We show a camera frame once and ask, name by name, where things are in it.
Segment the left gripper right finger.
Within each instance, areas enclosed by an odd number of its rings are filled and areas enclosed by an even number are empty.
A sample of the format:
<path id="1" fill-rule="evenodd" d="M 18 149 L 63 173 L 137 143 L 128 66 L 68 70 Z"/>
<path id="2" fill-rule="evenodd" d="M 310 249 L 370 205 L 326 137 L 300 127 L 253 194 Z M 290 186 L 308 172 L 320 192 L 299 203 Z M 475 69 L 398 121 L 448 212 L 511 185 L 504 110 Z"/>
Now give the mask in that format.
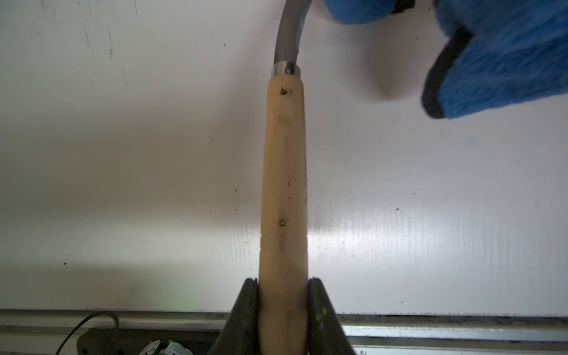
<path id="1" fill-rule="evenodd" d="M 308 316 L 309 354 L 356 354 L 343 331 L 323 282 L 315 277 L 308 284 Z"/>

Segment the sickle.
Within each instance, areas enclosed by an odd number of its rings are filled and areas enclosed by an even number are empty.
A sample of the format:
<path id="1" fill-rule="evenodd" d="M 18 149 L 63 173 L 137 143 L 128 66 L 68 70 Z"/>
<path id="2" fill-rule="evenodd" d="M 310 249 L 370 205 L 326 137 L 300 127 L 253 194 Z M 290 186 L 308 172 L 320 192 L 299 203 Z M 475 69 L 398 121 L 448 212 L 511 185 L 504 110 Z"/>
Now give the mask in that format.
<path id="1" fill-rule="evenodd" d="M 306 119 L 297 57 L 310 5 L 310 1 L 285 3 L 268 86 L 259 265 L 262 354 L 306 352 Z"/>

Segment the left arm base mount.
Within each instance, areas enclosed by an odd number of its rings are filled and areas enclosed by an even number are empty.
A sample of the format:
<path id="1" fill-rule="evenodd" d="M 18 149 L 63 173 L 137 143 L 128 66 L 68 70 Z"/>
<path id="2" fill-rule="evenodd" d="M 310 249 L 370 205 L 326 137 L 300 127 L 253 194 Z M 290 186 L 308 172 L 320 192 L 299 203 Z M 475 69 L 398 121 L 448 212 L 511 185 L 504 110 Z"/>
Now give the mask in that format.
<path id="1" fill-rule="evenodd" d="M 83 318 L 55 351 L 61 354 L 75 333 L 98 317 L 112 320 L 111 328 L 91 328 L 76 343 L 77 354 L 207 354 L 220 335 L 218 329 L 123 328 L 115 312 L 93 312 Z"/>

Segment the blue grey microfiber rag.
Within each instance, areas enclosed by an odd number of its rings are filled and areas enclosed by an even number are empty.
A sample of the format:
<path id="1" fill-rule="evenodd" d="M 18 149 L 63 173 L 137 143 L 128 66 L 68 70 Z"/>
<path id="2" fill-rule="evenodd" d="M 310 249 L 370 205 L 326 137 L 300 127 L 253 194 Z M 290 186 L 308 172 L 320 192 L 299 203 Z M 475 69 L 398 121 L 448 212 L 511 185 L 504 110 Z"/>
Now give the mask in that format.
<path id="1" fill-rule="evenodd" d="M 425 80 L 433 119 L 567 93 L 566 1 L 434 1 L 448 43 Z"/>

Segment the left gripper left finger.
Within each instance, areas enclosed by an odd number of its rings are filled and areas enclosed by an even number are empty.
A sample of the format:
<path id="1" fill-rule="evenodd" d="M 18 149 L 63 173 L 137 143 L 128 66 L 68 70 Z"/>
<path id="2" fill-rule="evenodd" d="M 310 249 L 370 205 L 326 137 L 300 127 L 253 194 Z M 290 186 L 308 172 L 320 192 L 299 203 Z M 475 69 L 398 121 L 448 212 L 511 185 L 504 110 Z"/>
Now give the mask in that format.
<path id="1" fill-rule="evenodd" d="M 247 278 L 229 318 L 208 354 L 259 354 L 259 285 Z"/>

